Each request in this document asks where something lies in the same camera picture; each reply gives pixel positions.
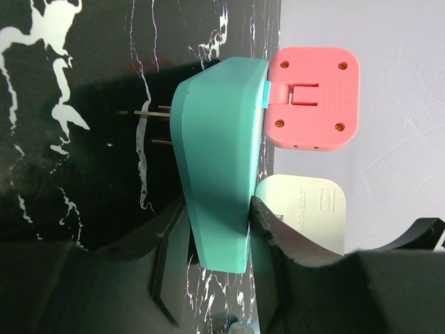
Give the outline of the teal power strip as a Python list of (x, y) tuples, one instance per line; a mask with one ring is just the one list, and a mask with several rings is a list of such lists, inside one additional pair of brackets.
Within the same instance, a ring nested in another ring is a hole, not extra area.
[(231, 57), (163, 68), (156, 104), (170, 138), (202, 267), (247, 268), (249, 208), (257, 183), (269, 62)]

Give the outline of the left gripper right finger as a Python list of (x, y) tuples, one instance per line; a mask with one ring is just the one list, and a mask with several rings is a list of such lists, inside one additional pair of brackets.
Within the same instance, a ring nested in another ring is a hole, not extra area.
[(250, 204), (251, 261), (262, 333), (443, 333), (444, 234), (430, 250), (344, 257)]

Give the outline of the white plug adapter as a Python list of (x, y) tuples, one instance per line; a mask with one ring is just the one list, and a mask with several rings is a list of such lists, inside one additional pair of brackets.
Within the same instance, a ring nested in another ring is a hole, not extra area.
[(276, 174), (260, 181), (255, 195), (289, 227), (334, 254), (344, 255), (346, 197), (337, 183)]

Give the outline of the pink plug adapter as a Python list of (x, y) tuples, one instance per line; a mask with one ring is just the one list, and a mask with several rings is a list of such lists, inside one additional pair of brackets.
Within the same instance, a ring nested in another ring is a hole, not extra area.
[(360, 64), (340, 47), (287, 47), (268, 69), (264, 131), (283, 149), (333, 151), (359, 124)]

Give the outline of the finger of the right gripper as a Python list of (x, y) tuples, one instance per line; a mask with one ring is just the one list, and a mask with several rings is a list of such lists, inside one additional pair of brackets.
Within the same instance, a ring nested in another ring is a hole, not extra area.
[(433, 251), (444, 234), (444, 221), (440, 218), (418, 218), (397, 239), (376, 251), (425, 250)]

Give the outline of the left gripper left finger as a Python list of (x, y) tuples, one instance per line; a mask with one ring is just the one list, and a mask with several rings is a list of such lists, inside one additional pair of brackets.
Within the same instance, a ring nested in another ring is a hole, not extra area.
[(190, 227), (175, 200), (96, 252), (71, 241), (1, 245), (2, 333), (176, 333)]

